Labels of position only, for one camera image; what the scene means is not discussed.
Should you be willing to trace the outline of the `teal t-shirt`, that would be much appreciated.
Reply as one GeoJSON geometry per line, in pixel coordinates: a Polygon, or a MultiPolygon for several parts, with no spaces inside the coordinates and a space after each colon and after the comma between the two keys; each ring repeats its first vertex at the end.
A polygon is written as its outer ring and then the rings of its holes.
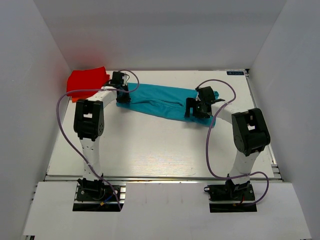
{"type": "Polygon", "coordinates": [[[140,84],[131,92],[129,103],[117,103],[116,106],[131,111],[180,122],[194,122],[209,127],[212,117],[199,119],[194,116],[185,117],[186,99],[196,98],[195,89],[140,84]]]}

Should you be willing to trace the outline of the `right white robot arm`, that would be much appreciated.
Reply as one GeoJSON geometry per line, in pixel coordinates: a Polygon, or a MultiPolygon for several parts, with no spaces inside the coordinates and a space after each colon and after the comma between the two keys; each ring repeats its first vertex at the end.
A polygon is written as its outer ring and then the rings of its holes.
{"type": "Polygon", "coordinates": [[[264,115],[259,108],[239,108],[230,101],[216,98],[210,86],[197,88],[196,91],[196,97],[186,98],[186,118],[220,118],[232,125],[237,152],[233,167],[226,177],[231,183],[225,187],[225,192],[229,198],[236,200],[250,184],[250,175],[257,157],[271,142],[264,115]]]}

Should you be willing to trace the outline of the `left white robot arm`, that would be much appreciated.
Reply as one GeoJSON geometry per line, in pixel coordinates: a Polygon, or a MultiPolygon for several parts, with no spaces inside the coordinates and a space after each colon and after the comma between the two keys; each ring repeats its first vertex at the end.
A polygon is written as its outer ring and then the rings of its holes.
{"type": "Polygon", "coordinates": [[[129,103],[128,79],[130,77],[121,72],[112,73],[111,80],[104,86],[111,91],[98,91],[85,99],[79,99],[75,105],[73,129],[76,132],[82,149],[84,162],[83,177],[78,183],[88,189],[94,199],[99,200],[105,196],[106,187],[100,178],[103,177],[100,164],[100,136],[105,128],[104,108],[113,101],[129,103]]]}

